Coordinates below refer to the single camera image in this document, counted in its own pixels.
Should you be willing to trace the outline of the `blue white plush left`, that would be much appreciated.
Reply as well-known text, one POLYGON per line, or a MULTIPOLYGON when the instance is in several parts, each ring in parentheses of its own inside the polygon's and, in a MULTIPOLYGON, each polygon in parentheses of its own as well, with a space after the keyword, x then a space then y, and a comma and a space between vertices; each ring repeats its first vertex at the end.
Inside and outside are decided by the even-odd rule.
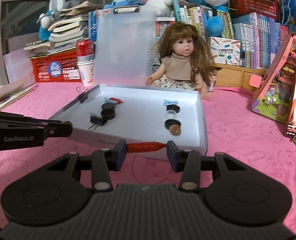
POLYGON ((39 19, 37 20, 37 23, 40 24, 39 28, 39 39, 41 41, 48 41, 51 32, 48 30, 53 17, 53 10, 49 10, 44 14, 40 14, 39 19))

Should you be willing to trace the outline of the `white cardboard box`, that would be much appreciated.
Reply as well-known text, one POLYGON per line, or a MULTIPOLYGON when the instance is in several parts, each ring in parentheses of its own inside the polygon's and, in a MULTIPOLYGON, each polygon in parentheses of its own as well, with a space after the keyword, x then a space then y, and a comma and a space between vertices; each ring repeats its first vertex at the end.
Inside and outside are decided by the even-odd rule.
POLYGON ((69 121, 73 132, 70 139, 95 146, 111 148, 119 140, 126 142, 173 141, 181 150, 196 150, 205 155, 208 150, 204 109, 198 92, 182 89, 135 86, 97 85, 87 91, 87 100, 79 98, 51 116, 52 120, 69 121), (115 107, 115 118, 103 126, 91 127, 90 116, 101 115, 105 99, 122 101, 115 107), (164 101, 176 101, 180 108, 175 119, 181 122, 181 135, 174 136, 165 127, 171 117, 164 101))

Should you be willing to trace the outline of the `wooden shelf box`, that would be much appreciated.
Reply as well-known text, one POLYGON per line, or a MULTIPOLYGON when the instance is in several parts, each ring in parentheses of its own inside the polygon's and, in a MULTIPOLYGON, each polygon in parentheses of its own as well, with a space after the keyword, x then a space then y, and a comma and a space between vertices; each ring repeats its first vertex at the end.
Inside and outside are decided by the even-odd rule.
POLYGON ((250 91, 256 88, 249 84, 250 77, 254 75, 264 76, 265 71, 258 69, 245 68, 228 64, 214 64, 217 70, 216 85, 222 87, 240 87, 250 91))

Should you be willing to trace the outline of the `red marker pen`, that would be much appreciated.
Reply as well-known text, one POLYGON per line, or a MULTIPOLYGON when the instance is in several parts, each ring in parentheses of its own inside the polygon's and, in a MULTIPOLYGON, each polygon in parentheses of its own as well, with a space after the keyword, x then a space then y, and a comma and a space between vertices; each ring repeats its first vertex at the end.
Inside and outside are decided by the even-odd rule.
POLYGON ((127 153, 157 152, 165 147, 166 144, 161 142, 137 142, 127 144, 127 153))

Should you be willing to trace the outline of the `black ring lid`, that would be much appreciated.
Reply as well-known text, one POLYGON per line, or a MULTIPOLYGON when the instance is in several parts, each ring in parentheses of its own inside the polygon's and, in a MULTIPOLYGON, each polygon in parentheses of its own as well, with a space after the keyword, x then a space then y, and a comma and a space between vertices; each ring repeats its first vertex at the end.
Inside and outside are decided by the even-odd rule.
POLYGON ((179 112, 180 112, 180 107, 179 107, 178 105, 174 105, 174 104, 172 104, 172 105, 167 105, 167 106, 166 106, 166 110, 167 110, 167 111, 174 111, 174 112, 176 112, 176 113, 179 113, 179 112))

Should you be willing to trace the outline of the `pink bunny towel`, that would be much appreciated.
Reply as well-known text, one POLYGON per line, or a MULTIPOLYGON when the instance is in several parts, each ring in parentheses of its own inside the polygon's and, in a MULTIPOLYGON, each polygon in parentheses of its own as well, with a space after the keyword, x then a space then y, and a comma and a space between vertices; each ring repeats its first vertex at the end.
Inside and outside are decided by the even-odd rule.
MULTIPOLYGON (((83 90, 79 83, 39 83, 6 111, 47 119, 83 90)), ((252 113, 250 100, 243 90, 217 87, 204 103, 208 155, 225 152, 283 183, 293 198, 285 225, 296 233, 296 146, 283 136, 282 124, 252 113)), ((67 138, 51 138, 43 147, 0 152, 0 196, 13 181, 70 151, 89 155, 94 148, 67 138)), ((6 223, 0 207, 0 226, 6 223)))

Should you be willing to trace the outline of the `stack of books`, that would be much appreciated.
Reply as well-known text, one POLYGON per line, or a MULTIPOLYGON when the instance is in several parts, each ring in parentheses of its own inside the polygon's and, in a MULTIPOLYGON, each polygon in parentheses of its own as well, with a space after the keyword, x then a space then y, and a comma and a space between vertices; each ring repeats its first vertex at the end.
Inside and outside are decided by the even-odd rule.
POLYGON ((53 10, 51 32, 48 41, 26 44, 24 50, 31 50, 36 55, 52 54, 75 48, 78 40, 88 37, 89 13, 103 6, 90 1, 67 1, 60 9, 53 10))

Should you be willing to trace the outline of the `brown walnut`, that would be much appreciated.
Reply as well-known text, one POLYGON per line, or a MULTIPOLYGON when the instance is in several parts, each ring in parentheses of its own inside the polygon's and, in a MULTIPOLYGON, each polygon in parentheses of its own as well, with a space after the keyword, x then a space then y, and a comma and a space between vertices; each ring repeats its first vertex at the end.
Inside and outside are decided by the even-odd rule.
POLYGON ((174 124, 169 127, 169 132, 174 136, 181 135, 181 126, 174 124))

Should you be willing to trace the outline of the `brown haired doll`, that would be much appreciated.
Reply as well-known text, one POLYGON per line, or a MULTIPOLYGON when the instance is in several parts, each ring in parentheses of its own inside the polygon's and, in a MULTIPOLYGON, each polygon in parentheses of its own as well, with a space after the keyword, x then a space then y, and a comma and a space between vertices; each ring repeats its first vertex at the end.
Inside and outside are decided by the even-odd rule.
POLYGON ((193 25, 176 22, 167 27, 159 55, 160 66, 146 78, 147 86, 195 90, 203 100, 210 99, 213 60, 207 43, 193 25))

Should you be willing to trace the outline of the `row of upright books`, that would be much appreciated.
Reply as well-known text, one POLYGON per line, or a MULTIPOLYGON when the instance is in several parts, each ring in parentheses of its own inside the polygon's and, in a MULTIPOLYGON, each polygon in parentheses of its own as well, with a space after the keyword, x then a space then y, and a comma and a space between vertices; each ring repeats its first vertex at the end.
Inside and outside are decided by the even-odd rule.
POLYGON ((240 67, 266 70, 272 62, 270 54, 270 25, 272 18, 251 13, 232 19, 229 12, 210 10, 205 6, 180 7, 179 0, 172 0, 175 19, 196 27, 198 34, 209 43, 205 30, 206 20, 213 16, 223 19, 222 38, 241 42, 240 67))

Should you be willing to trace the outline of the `pink toy house box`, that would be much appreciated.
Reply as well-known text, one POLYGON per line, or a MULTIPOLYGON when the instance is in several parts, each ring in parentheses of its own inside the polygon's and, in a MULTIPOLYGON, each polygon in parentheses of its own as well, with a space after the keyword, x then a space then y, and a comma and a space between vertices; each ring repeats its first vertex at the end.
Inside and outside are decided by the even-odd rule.
POLYGON ((287 34, 264 77, 251 83, 256 87, 251 110, 280 123, 286 121, 294 89, 296 32, 287 34))

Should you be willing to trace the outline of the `black binder clip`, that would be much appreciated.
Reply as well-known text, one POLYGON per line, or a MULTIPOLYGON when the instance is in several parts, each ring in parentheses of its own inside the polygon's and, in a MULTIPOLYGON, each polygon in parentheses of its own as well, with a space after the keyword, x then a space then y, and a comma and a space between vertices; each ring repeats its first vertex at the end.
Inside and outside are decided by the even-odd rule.
POLYGON ((98 126, 103 126, 107 123, 107 119, 99 117, 97 115, 90 115, 90 126, 89 129, 95 130, 98 126))

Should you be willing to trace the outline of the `clear plastic dome capsule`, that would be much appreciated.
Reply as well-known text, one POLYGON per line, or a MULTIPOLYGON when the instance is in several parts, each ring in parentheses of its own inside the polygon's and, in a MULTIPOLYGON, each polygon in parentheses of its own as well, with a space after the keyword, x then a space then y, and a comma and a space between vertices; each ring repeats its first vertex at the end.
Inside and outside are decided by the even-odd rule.
POLYGON ((177 112, 176 111, 167 111, 165 113, 165 120, 176 120, 177 119, 177 112))

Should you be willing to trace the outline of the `red basket on books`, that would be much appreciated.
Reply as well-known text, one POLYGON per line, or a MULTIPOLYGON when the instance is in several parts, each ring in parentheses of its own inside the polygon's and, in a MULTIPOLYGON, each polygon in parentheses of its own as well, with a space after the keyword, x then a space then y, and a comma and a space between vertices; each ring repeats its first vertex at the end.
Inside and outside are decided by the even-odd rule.
POLYGON ((256 12, 275 20, 279 17, 279 3, 277 0, 230 0, 234 16, 242 16, 256 12))

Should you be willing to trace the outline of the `white paper cup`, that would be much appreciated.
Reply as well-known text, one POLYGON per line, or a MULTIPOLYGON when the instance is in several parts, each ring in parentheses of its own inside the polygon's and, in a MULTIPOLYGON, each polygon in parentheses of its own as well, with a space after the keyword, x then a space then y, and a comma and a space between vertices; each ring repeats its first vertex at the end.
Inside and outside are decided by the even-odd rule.
POLYGON ((94 60, 77 62, 81 80, 85 87, 92 86, 92 83, 94 82, 94 63, 94 60))

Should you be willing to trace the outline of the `small binder clip on box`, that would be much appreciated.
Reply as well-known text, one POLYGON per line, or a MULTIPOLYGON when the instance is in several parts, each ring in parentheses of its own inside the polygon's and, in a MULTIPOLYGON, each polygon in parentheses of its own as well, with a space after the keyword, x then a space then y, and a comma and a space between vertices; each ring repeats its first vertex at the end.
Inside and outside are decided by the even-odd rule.
POLYGON ((81 89, 81 87, 76 87, 76 92, 78 93, 77 99, 79 100, 80 103, 85 102, 85 100, 88 99, 88 94, 89 94, 89 89, 81 89))

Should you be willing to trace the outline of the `black round lid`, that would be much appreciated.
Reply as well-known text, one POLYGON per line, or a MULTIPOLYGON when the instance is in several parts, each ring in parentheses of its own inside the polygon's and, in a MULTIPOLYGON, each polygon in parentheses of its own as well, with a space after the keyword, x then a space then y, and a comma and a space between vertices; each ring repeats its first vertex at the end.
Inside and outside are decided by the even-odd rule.
POLYGON ((101 117, 103 120, 112 120, 115 118, 115 110, 114 109, 104 109, 101 111, 101 117))

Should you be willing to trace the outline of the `small blue plush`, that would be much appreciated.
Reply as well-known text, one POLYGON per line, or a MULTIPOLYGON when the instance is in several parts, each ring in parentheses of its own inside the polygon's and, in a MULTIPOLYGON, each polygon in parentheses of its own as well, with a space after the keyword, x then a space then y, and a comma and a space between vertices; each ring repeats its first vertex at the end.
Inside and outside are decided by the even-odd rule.
POLYGON ((135 6, 141 5, 140 0, 113 0, 110 4, 104 5, 104 9, 110 9, 113 7, 135 6))

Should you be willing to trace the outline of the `red plastic basket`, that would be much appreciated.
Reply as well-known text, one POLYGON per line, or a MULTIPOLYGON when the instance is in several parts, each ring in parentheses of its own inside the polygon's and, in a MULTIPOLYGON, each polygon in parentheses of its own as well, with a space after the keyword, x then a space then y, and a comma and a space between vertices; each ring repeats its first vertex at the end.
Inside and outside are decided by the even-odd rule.
POLYGON ((36 82, 81 82, 76 49, 30 57, 36 82))

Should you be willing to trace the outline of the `light blue hair clip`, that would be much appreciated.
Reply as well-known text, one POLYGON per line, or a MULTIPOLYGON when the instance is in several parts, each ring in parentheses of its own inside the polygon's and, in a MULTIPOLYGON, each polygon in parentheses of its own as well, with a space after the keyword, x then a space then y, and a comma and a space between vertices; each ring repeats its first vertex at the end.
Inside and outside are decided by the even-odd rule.
POLYGON ((172 101, 172 100, 164 100, 164 103, 163 103, 163 105, 164 106, 169 106, 169 105, 177 105, 178 104, 178 101, 172 101))

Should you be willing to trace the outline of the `red soda can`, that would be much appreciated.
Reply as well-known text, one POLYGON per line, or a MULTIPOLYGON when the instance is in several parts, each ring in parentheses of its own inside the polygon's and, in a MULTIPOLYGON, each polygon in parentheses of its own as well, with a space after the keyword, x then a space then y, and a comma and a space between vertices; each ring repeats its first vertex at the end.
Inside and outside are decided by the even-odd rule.
POLYGON ((78 40, 76 42, 76 53, 78 62, 88 62, 94 60, 94 44, 90 38, 78 40))

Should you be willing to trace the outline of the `translucent clipboard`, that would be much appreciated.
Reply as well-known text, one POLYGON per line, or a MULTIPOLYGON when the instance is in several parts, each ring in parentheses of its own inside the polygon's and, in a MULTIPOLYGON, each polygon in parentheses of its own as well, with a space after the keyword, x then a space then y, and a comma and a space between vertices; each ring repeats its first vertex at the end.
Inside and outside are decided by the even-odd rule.
POLYGON ((98 17, 94 82, 144 86, 151 74, 155 25, 152 7, 103 9, 98 17))

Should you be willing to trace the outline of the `white colourful book box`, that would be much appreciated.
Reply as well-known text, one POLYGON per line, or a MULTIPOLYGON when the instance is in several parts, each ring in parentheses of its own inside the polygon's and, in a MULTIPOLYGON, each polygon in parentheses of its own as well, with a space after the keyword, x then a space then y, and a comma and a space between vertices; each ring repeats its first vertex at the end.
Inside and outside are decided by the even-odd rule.
POLYGON ((212 59, 218 64, 240 65, 241 42, 222 37, 209 38, 212 59))

